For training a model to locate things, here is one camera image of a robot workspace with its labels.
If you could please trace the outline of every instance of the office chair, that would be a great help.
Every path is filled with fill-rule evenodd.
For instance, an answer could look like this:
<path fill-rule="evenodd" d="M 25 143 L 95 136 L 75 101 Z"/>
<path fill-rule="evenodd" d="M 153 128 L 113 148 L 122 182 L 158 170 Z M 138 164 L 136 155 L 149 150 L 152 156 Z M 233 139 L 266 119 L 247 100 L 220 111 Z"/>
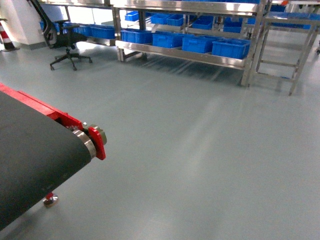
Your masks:
<path fill-rule="evenodd" d="M 92 63 L 92 60 L 89 56 L 82 56 L 79 55 L 79 53 L 70 53 L 70 49 L 75 49 L 75 44 L 78 42 L 85 42 L 87 41 L 87 37 L 85 35 L 82 35 L 77 32 L 73 32 L 74 28 L 78 28 L 78 24 L 73 24 L 70 26 L 63 26 L 63 23 L 67 22 L 68 20 L 59 20 L 55 21 L 54 23 L 59 24 L 59 34 L 56 30 L 56 27 L 54 23 L 49 19 L 48 15 L 44 11 L 44 9 L 41 7 L 38 0 L 27 0 L 27 2 L 34 6 L 37 13 L 40 15 L 42 21 L 43 21 L 43 36 L 46 44 L 51 49 L 57 49 L 61 47 L 65 47 L 66 54 L 62 56 L 56 56 L 55 61 L 50 63 L 50 69 L 55 70 L 53 67 L 53 64 L 59 63 L 65 59 L 69 59 L 72 62 L 73 70 L 76 71 L 77 68 L 75 66 L 74 61 L 72 58 L 77 58 L 79 60 L 81 59 L 89 59 L 89 63 Z"/>

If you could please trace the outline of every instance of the metal table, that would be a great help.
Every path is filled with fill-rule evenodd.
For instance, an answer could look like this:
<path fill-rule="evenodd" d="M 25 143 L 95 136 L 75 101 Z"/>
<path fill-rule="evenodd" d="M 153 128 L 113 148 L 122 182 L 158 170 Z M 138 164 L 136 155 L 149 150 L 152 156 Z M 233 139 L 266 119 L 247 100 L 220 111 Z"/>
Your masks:
<path fill-rule="evenodd" d="M 310 29 L 308 30 L 308 29 L 302 29 L 302 28 L 288 28 L 288 27 L 273 26 L 273 23 L 310 25 Z M 295 87 L 302 73 L 304 65 L 307 61 L 311 48 L 315 43 L 317 34 L 319 33 L 319 27 L 320 27 L 320 21 L 318 20 L 295 19 L 295 18 L 284 18 L 284 17 L 280 18 L 280 17 L 274 17 L 274 16 L 265 17 L 262 21 L 259 39 L 257 42 L 257 51 L 253 59 L 252 68 L 250 70 L 248 84 L 250 84 L 253 81 L 254 76 L 264 76 L 269 79 L 276 79 L 279 81 L 289 82 L 289 83 L 292 83 L 289 91 L 289 96 L 291 96 L 293 91 L 295 90 Z M 263 54 L 264 54 L 264 50 L 266 47 L 268 34 L 270 30 L 306 34 L 306 38 L 302 46 L 302 50 L 300 51 L 299 57 L 295 64 L 263 59 Z M 291 68 L 294 68 L 294 70 L 291 77 L 271 75 L 271 74 L 267 74 L 259 71 L 261 63 L 283 66 L 283 67 L 291 67 Z"/>

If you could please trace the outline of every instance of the gray epoxy floor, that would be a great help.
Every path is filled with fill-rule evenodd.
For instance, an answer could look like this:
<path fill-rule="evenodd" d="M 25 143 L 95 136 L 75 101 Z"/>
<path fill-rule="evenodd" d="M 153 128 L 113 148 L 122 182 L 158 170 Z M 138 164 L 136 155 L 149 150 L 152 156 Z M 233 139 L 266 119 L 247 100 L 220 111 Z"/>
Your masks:
<path fill-rule="evenodd" d="M 79 47 L 93 64 L 78 71 L 67 62 L 50 71 L 63 49 L 0 53 L 0 82 L 108 138 L 107 160 L 92 160 L 56 189 L 55 207 L 39 202 L 1 240 L 320 239 L 314 52 L 288 97 L 277 81 L 237 86 L 239 70 L 156 55 L 120 63 L 115 48 Z"/>

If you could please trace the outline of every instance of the black conveyor belt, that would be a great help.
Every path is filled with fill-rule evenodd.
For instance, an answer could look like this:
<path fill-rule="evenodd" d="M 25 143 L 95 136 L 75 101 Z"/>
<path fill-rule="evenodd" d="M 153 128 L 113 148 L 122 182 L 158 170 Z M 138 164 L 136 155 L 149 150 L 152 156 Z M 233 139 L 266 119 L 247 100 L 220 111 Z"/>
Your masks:
<path fill-rule="evenodd" d="M 0 230 L 90 161 L 70 130 L 0 91 Z"/>

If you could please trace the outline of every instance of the stainless steel shelf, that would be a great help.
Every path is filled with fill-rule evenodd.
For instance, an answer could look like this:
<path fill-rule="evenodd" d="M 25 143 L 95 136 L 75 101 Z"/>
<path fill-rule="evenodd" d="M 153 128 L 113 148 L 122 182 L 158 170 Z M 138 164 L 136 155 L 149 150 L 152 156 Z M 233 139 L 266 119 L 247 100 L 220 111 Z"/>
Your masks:
<path fill-rule="evenodd" d="M 146 44 L 131 43 L 126 41 L 115 41 L 115 45 L 119 49 L 128 49 L 141 53 L 157 54 L 178 59 L 185 59 L 205 64 L 218 65 L 232 69 L 243 70 L 246 59 L 236 59 L 223 56 L 215 56 L 211 54 L 202 54 L 190 51 L 182 51 L 177 48 L 164 48 Z"/>
<path fill-rule="evenodd" d="M 207 13 L 221 15 L 252 16 L 259 10 L 258 4 L 204 1 L 168 0 L 110 0 L 114 8 L 155 10 L 166 12 Z"/>
<path fill-rule="evenodd" d="M 104 39 L 104 38 L 97 38 L 97 37 L 88 37 L 86 42 L 91 44 L 104 45 L 108 47 L 112 47 L 116 45 L 115 39 Z"/>
<path fill-rule="evenodd" d="M 276 16 L 267 16 L 265 21 L 268 23 L 282 23 L 282 24 L 300 24 L 300 25 L 316 25 L 320 26 L 320 21 L 309 20 L 309 19 L 298 19 L 298 18 L 285 18 Z"/>
<path fill-rule="evenodd" d="M 90 8 L 110 7 L 110 0 L 39 0 L 41 4 L 52 4 L 60 6 L 79 6 Z"/>

